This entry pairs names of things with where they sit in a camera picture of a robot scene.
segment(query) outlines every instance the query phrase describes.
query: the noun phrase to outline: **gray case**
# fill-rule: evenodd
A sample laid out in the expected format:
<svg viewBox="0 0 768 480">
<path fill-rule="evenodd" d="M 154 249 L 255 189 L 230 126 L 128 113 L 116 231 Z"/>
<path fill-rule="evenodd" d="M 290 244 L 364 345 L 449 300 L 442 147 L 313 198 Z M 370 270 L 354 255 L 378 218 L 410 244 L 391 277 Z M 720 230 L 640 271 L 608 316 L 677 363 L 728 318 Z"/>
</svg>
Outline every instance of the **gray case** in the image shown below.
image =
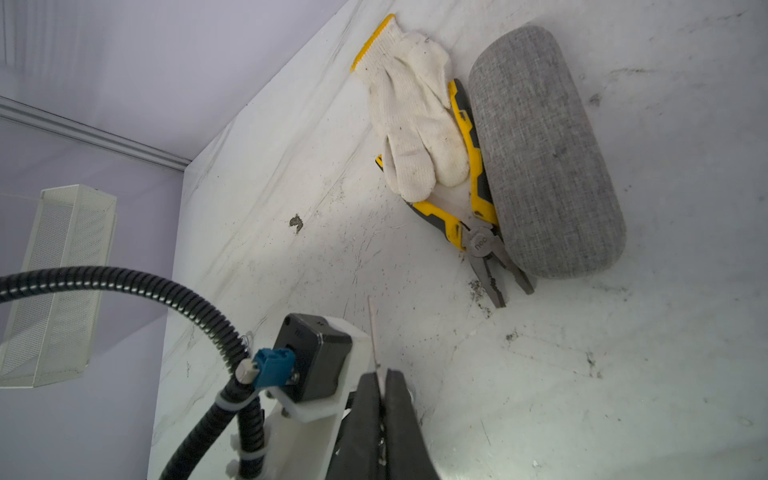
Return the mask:
<svg viewBox="0 0 768 480">
<path fill-rule="evenodd" d="M 552 34 L 526 25 L 469 74 L 480 150 L 509 256 L 526 273 L 608 268 L 627 229 L 594 132 Z"/>
</svg>

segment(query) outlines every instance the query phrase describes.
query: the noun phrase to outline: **black corrugated tube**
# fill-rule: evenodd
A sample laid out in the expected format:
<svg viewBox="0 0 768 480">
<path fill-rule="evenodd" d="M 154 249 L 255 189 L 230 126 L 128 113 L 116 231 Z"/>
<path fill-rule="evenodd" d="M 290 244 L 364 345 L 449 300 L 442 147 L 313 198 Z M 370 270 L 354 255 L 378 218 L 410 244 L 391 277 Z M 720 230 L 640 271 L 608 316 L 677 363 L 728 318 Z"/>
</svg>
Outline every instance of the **black corrugated tube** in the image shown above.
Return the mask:
<svg viewBox="0 0 768 480">
<path fill-rule="evenodd" d="M 240 336 L 227 318 L 202 296 L 179 283 L 151 273 L 115 266 L 63 266 L 0 277 L 0 303 L 45 293 L 72 290 L 110 290 L 143 296 L 163 303 L 192 320 L 214 342 L 232 374 L 222 396 L 238 403 L 253 393 L 234 377 L 235 368 L 248 357 Z M 217 405 L 210 407 L 187 435 L 163 470 L 161 480 L 184 480 L 234 417 Z M 238 413 L 241 448 L 254 452 L 264 447 L 263 411 L 258 396 Z M 241 478 L 261 473 L 263 459 L 240 463 Z"/>
</svg>

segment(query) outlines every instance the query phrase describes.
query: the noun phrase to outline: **white table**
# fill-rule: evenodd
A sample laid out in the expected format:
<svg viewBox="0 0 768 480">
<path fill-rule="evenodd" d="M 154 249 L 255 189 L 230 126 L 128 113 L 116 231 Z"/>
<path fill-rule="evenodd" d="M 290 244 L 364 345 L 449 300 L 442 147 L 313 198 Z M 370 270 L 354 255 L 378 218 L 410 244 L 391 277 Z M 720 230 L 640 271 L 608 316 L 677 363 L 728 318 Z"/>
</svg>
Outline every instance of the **white table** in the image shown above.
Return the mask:
<svg viewBox="0 0 768 480">
<path fill-rule="evenodd" d="M 497 272 L 508 306 L 472 297 L 468 263 L 373 164 L 349 66 L 390 12 L 465 84 L 500 35 L 554 33 L 627 221 L 612 268 L 532 296 Z M 257 346 L 288 312 L 367 330 L 372 296 L 444 479 L 765 478 L 766 23 L 761 0 L 352 0 L 187 169 L 174 279 Z M 169 315 L 149 478 L 226 381 Z M 223 478 L 231 432 L 193 478 Z"/>
</svg>

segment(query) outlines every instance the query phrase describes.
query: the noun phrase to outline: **white mesh basket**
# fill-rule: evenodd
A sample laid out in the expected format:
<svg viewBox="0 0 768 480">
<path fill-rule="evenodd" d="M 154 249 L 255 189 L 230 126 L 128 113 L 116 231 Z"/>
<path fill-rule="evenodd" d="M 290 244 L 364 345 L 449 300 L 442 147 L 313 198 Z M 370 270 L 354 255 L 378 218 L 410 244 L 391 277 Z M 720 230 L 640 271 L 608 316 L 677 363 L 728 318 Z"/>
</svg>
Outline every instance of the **white mesh basket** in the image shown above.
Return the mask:
<svg viewBox="0 0 768 480">
<path fill-rule="evenodd" d="M 106 265 L 117 198 L 85 185 L 43 190 L 22 271 Z M 101 292 L 38 295 L 11 306 L 0 346 L 0 388 L 79 377 L 91 358 Z"/>
</svg>

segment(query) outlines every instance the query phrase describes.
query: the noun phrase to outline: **white glove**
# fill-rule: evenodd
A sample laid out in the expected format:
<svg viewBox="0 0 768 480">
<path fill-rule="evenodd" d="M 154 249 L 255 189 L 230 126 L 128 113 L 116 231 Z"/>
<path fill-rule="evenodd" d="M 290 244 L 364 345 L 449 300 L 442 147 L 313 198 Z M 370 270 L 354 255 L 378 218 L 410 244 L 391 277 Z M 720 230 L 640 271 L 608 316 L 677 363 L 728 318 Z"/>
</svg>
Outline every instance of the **white glove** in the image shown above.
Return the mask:
<svg viewBox="0 0 768 480">
<path fill-rule="evenodd" d="M 389 15 L 355 59 L 369 89 L 371 121 L 384 138 L 384 179 L 408 202 L 426 200 L 435 179 L 464 181 L 469 158 L 451 111 L 451 59 L 424 35 L 403 33 Z"/>
</svg>

